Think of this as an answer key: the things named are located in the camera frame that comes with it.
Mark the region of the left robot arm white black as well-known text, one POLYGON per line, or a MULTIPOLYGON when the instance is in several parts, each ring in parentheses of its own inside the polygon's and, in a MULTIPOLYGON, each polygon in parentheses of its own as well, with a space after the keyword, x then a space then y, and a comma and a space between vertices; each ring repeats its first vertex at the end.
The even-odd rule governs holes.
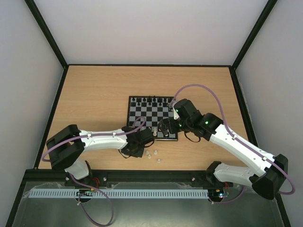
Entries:
POLYGON ((152 131, 147 128, 123 127, 114 131, 93 132, 69 125, 52 136, 47 142, 47 152, 42 161, 50 162, 52 170, 65 171, 77 180, 90 175, 82 153, 101 149, 118 150, 125 158, 142 157, 147 144, 154 142, 152 131))

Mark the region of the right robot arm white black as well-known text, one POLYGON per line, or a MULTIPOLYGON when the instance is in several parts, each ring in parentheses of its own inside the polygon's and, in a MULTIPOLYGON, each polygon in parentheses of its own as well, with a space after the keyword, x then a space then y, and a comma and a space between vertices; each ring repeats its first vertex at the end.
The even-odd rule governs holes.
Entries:
POLYGON ((274 156, 245 140, 222 119, 212 113, 201 114, 190 100, 182 99, 172 106, 173 116, 160 120, 159 130, 169 133, 191 132, 204 138, 237 157, 246 167, 230 166, 214 161, 207 169, 206 179, 211 185, 231 182, 252 188, 261 197, 272 200, 286 180, 288 159, 274 156))

